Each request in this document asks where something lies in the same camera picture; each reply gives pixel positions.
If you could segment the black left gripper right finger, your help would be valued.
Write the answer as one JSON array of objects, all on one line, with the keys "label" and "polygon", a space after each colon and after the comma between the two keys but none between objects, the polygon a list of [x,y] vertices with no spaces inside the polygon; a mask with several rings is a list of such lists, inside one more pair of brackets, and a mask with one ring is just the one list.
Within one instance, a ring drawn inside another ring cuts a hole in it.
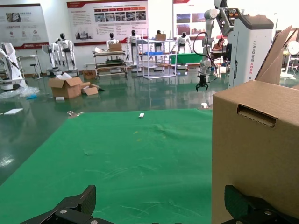
[{"label": "black left gripper right finger", "polygon": [[224,204],[232,219],[226,224],[297,224],[299,220],[275,209],[266,200],[247,196],[233,185],[225,186]]}]

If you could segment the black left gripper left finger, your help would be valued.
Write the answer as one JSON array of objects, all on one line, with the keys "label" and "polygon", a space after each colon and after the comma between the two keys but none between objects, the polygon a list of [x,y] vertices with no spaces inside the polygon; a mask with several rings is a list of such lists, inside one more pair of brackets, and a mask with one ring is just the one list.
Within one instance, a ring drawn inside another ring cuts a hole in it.
[{"label": "black left gripper left finger", "polygon": [[96,186],[88,185],[79,195],[65,197],[52,210],[24,221],[24,224],[100,224],[93,217],[96,207]]}]

